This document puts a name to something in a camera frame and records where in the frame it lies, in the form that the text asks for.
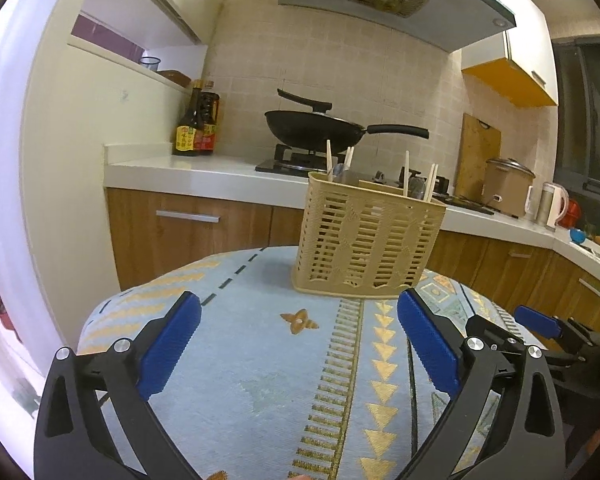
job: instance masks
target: cutting board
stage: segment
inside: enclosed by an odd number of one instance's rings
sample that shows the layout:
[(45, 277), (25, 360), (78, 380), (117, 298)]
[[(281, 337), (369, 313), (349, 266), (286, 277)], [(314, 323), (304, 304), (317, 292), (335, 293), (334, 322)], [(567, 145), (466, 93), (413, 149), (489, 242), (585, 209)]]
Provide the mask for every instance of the cutting board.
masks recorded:
[(486, 161), (500, 156), (501, 138), (500, 130), (464, 114), (454, 195), (480, 202)]

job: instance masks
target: patterned tablecloth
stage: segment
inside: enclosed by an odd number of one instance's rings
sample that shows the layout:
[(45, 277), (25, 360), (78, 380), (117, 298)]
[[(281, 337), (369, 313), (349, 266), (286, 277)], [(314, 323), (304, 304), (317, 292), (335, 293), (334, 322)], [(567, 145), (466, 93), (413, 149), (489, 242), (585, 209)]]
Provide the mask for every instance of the patterned tablecloth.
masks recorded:
[[(294, 291), (296, 249), (216, 254), (121, 292), (93, 311), (78, 353), (134, 338), (191, 290), (202, 302), (202, 321), (150, 404), (201, 476), (224, 470), (229, 480), (395, 478), (448, 395), (430, 382), (395, 300)], [(538, 343), (507, 312), (445, 276), (426, 270), (417, 290), (463, 333), (475, 313)], [(459, 468), (475, 459), (497, 402), (492, 394)], [(142, 471), (110, 402), (103, 411), (121, 457)]]

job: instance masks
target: beige plastic basket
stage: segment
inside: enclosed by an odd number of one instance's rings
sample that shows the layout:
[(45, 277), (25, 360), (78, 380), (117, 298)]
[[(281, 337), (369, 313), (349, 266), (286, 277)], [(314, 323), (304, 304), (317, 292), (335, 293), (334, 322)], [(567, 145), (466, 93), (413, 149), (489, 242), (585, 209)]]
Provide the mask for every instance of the beige plastic basket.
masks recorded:
[(360, 181), (309, 173), (296, 264), (296, 290), (349, 298), (396, 298), (418, 283), (446, 206)]

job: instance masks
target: pan handle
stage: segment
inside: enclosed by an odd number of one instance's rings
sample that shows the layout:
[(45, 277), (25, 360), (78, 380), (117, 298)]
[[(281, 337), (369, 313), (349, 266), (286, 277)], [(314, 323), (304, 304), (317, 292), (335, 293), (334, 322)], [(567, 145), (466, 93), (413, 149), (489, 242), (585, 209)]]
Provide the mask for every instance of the pan handle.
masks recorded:
[(366, 127), (368, 134), (405, 134), (429, 139), (429, 130), (405, 124), (372, 124)]
[(310, 106), (314, 109), (314, 112), (319, 112), (321, 114), (327, 113), (328, 110), (333, 108), (331, 103), (326, 103), (324, 101), (314, 101), (313, 99), (307, 99), (306, 97), (300, 97), (298, 95), (290, 94), (289, 92), (285, 92), (278, 88), (278, 95), (283, 99), (289, 99), (295, 103)]

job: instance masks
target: blue bowl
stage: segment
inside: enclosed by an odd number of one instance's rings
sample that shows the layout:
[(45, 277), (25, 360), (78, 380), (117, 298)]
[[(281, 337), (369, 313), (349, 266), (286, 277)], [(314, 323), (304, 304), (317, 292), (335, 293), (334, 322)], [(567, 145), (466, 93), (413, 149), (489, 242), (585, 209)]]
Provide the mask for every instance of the blue bowl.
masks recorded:
[(580, 229), (569, 229), (569, 236), (571, 237), (571, 240), (578, 245), (587, 239), (587, 236), (583, 231), (580, 231)]

